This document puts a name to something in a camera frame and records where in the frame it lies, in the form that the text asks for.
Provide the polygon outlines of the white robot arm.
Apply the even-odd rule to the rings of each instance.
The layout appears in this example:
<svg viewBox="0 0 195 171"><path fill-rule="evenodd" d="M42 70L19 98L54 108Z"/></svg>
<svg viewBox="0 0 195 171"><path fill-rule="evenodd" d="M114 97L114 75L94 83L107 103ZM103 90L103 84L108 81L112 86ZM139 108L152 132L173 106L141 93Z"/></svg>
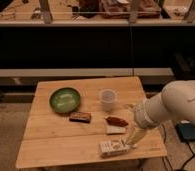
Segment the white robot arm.
<svg viewBox="0 0 195 171"><path fill-rule="evenodd" d="M136 103L131 111L133 129L125 141L130 146L138 143L148 130L172 118L182 117L195 124L195 80L170 82L160 93Z"/></svg>

